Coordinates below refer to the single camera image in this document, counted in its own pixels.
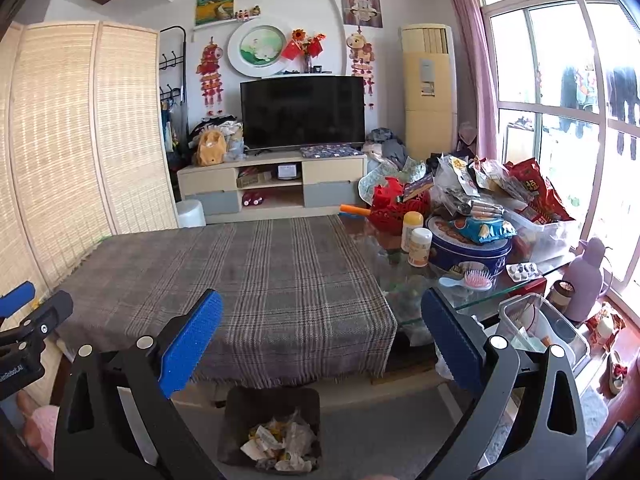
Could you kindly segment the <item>red plastic basket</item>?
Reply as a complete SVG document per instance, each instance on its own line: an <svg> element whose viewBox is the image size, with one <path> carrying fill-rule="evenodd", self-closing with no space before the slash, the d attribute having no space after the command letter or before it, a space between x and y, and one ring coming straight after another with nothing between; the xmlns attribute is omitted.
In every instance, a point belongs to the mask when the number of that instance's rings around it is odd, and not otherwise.
<svg viewBox="0 0 640 480"><path fill-rule="evenodd" d="M404 202L402 200L404 187L405 184L401 184L395 178L388 178L386 185L375 187L368 220L380 232L399 236L402 230L402 218L408 211L420 211L424 218L430 214L430 190L413 200Z"/></svg>

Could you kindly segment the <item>grey plaid tablecloth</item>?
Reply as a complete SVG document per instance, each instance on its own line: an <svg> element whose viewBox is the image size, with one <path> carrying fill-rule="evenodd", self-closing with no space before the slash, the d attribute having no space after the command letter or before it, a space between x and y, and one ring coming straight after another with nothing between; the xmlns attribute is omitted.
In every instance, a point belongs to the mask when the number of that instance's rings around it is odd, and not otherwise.
<svg viewBox="0 0 640 480"><path fill-rule="evenodd" d="M397 323L335 216L215 224L112 236L61 285L70 351L157 335L207 289L222 320L194 373L250 388L381 375Z"/></svg>

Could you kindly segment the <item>white round stool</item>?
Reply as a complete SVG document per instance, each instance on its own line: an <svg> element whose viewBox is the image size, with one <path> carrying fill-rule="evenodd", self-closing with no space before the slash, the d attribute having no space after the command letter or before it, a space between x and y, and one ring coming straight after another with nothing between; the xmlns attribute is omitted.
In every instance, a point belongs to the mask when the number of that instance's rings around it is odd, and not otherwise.
<svg viewBox="0 0 640 480"><path fill-rule="evenodd" d="M176 209L180 229L206 226L204 208L199 200L180 200L176 203Z"/></svg>

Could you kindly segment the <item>clear plastic storage box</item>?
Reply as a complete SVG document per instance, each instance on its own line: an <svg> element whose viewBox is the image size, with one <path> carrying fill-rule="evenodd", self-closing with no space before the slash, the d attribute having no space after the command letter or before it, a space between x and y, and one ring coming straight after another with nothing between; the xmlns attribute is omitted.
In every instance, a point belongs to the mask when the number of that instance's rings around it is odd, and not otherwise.
<svg viewBox="0 0 640 480"><path fill-rule="evenodd" d="M499 304L496 334L518 350L544 353L557 344L564 350L575 376L589 361L590 345L586 337L546 298L533 292Z"/></svg>

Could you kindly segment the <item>cream standing air conditioner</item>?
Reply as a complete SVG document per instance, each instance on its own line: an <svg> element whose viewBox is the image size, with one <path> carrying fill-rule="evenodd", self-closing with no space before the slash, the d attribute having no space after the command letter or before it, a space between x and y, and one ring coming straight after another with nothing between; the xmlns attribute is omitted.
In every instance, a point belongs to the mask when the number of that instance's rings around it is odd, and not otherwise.
<svg viewBox="0 0 640 480"><path fill-rule="evenodd" d="M457 141L454 37L444 24L401 29L405 83L405 142L414 159L448 153Z"/></svg>

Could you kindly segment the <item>bamboo folding screen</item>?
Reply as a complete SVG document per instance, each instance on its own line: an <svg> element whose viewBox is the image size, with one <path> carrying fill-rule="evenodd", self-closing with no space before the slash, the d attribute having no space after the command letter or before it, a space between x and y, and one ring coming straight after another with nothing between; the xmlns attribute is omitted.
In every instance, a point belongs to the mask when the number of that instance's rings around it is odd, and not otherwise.
<svg viewBox="0 0 640 480"><path fill-rule="evenodd" d="M12 24L1 40L1 288L50 294L111 235L173 229L155 30Z"/></svg>

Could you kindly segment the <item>framed wall poster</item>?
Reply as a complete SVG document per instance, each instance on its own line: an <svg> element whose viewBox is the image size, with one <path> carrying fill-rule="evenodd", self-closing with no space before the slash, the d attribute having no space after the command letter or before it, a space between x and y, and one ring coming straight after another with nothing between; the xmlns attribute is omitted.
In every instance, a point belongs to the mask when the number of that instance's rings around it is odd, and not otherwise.
<svg viewBox="0 0 640 480"><path fill-rule="evenodd" d="M383 27L381 0L341 0L344 25Z"/></svg>

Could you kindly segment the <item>pink curtain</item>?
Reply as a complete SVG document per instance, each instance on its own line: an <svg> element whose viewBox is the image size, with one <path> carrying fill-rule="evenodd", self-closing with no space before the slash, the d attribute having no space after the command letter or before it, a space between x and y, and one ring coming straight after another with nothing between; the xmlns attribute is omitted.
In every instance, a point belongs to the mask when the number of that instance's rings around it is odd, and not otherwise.
<svg viewBox="0 0 640 480"><path fill-rule="evenodd" d="M476 101L476 152L498 156L498 106L482 12L478 0L451 0L466 51Z"/></svg>

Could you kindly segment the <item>red hanging wall ornament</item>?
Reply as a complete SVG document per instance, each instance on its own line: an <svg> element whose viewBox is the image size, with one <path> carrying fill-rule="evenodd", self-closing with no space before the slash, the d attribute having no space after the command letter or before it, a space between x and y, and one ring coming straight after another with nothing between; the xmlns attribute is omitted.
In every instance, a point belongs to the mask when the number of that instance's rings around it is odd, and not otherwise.
<svg viewBox="0 0 640 480"><path fill-rule="evenodd" d="M203 97L206 115L214 117L224 111L222 92L224 85L220 73L220 60L224 50L216 44L213 37L203 48L196 73L200 77L201 95Z"/></svg>

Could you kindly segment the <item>black coat rack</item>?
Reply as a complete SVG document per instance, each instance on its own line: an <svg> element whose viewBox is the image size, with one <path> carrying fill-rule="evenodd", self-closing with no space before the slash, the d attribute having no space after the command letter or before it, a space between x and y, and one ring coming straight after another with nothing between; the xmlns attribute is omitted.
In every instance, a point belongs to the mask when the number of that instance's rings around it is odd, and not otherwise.
<svg viewBox="0 0 640 480"><path fill-rule="evenodd" d="M165 151L174 162L188 150L188 80L186 79L186 29L171 25L160 31L158 58L160 118Z"/></svg>

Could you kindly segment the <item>black flat television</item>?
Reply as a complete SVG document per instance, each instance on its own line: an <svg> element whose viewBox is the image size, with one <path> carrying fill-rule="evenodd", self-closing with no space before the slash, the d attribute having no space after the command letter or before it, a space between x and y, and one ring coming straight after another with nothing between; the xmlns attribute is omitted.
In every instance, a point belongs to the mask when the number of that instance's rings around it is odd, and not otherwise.
<svg viewBox="0 0 640 480"><path fill-rule="evenodd" d="M290 75L240 84L244 143L250 150L361 144L363 83L354 76Z"/></svg>

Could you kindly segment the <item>pink hairbrush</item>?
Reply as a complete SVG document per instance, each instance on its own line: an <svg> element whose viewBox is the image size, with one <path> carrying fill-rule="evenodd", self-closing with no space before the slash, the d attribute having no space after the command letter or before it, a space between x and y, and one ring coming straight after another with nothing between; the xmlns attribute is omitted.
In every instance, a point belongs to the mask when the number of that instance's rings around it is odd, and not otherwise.
<svg viewBox="0 0 640 480"><path fill-rule="evenodd" d="M472 292L488 292L492 289L492 279L486 271L472 269L466 271L462 278L447 278L443 276L438 280L442 287L454 288L463 287Z"/></svg>

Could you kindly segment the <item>yellow capped white bottle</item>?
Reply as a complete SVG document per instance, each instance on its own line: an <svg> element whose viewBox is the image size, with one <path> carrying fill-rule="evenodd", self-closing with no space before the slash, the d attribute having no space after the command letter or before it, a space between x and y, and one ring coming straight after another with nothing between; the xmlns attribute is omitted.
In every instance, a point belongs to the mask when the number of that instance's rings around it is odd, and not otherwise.
<svg viewBox="0 0 640 480"><path fill-rule="evenodd" d="M408 211L402 218L401 242L400 248L403 252L409 251L412 232L415 229L422 228L424 225L423 214L420 211Z"/></svg>

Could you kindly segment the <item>blue book on basket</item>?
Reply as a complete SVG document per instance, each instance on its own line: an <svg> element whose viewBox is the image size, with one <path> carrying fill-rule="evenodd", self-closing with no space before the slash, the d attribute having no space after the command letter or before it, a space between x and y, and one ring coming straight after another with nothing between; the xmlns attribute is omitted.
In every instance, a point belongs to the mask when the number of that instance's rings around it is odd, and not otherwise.
<svg viewBox="0 0 640 480"><path fill-rule="evenodd" d="M426 174L419 180L411 183L407 183L402 191L402 200L408 202L419 197L424 192L428 191L433 186L433 175Z"/></svg>

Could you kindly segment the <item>red snack bag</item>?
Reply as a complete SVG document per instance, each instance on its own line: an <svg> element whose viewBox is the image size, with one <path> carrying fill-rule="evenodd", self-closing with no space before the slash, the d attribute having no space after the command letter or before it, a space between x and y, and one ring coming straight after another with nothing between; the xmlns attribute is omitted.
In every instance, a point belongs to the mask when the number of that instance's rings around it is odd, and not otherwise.
<svg viewBox="0 0 640 480"><path fill-rule="evenodd" d="M544 177L536 159L530 158L506 164L509 176L514 177L532 196L526 200L526 207L518 213L535 224L574 221L565 209L559 194L549 179Z"/></svg>

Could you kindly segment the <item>purple thermos bottle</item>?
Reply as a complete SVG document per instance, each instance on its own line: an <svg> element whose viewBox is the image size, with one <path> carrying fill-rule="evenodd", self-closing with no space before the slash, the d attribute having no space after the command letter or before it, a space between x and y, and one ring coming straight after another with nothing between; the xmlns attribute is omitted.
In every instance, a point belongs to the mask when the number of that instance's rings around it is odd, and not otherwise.
<svg viewBox="0 0 640 480"><path fill-rule="evenodd" d="M564 311L565 317L574 324L582 324L602 292L603 274L601 263L605 246L600 238L593 237L585 244L564 273L564 280L574 287L574 295Z"/></svg>

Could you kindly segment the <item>white capped orange bottle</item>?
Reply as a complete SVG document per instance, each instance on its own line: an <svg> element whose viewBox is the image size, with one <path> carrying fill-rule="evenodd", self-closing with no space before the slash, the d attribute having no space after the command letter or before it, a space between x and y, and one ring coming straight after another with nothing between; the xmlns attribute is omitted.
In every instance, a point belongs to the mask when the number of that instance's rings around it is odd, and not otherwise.
<svg viewBox="0 0 640 480"><path fill-rule="evenodd" d="M415 268L424 268L430 258L433 233L427 228L415 228L409 238L408 263Z"/></svg>

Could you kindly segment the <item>yellow plush backpack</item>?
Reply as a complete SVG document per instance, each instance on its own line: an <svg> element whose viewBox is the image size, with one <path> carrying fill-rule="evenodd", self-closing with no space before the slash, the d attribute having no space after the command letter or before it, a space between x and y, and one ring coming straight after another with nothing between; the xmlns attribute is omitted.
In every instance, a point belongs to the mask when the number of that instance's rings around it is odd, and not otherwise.
<svg viewBox="0 0 640 480"><path fill-rule="evenodd" d="M222 164L227 153L227 141L219 129L208 129L201 133L195 153L195 165L208 167Z"/></svg>

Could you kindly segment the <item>black trash bin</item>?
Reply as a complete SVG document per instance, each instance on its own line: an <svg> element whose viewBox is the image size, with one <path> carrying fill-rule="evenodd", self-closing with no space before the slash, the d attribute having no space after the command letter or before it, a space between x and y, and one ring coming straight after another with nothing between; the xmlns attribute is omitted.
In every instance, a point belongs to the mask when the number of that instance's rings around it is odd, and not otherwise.
<svg viewBox="0 0 640 480"><path fill-rule="evenodd" d="M232 388L218 460L267 474L301 476L321 462L320 396L311 388Z"/></svg>

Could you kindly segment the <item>blue round cookie tin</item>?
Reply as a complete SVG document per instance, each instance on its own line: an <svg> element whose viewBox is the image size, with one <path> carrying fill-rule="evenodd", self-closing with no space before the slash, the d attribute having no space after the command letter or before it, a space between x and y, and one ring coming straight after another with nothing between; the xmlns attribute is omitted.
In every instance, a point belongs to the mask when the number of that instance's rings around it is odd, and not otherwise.
<svg viewBox="0 0 640 480"><path fill-rule="evenodd" d="M512 249L510 238L475 244L437 216L431 216L425 226L432 232L430 263L444 272L464 273L469 269L482 269L491 278L496 278L506 266Z"/></svg>

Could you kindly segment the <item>round white wall plate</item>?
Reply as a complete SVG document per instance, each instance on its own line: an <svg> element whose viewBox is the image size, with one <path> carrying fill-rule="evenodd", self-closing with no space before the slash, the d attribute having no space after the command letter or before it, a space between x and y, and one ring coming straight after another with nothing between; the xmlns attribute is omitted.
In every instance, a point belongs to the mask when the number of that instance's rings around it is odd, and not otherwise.
<svg viewBox="0 0 640 480"><path fill-rule="evenodd" d="M282 54L292 28L276 18L258 16L243 22L229 38L226 53L241 75L266 78L288 69L291 61Z"/></svg>

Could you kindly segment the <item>lion hanging wall ornament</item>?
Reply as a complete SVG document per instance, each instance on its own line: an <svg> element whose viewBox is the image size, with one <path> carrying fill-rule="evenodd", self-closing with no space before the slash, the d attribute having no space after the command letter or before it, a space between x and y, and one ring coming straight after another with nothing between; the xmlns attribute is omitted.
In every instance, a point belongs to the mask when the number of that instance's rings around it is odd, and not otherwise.
<svg viewBox="0 0 640 480"><path fill-rule="evenodd" d="M363 85L364 106L367 110L373 110L374 104L374 62L375 54L373 46L361 28L357 27L356 32L352 32L346 38L348 58L352 76L360 78Z"/></svg>

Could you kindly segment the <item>beige grey TV cabinet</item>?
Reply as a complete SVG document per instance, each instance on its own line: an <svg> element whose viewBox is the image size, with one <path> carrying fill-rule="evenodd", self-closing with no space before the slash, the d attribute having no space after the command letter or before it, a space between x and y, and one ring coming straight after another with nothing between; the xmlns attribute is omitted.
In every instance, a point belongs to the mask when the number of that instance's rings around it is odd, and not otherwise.
<svg viewBox="0 0 640 480"><path fill-rule="evenodd" d="M198 200L208 224L317 217L360 206L367 157L305 158L296 151L250 155L237 162L178 171L185 200Z"/></svg>

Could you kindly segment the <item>floral cloth pile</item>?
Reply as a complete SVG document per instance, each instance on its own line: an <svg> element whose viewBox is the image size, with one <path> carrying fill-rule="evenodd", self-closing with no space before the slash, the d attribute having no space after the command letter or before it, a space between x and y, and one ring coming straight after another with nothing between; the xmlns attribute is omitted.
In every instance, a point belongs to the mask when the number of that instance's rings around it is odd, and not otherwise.
<svg viewBox="0 0 640 480"><path fill-rule="evenodd" d="M425 162L419 162L411 157L405 161L405 165L399 169L394 162L383 159L368 171L358 182L358 194L363 203L371 206L374 189L377 185L386 185L388 178L395 178L401 184L416 182L426 175Z"/></svg>

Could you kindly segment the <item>landscape wall painting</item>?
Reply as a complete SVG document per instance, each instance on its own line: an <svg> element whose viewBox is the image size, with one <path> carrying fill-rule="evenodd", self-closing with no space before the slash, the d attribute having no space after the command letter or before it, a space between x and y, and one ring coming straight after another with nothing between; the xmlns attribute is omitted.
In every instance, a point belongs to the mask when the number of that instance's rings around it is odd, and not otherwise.
<svg viewBox="0 0 640 480"><path fill-rule="evenodd" d="M234 0L196 0L196 26L232 20L235 16Z"/></svg>

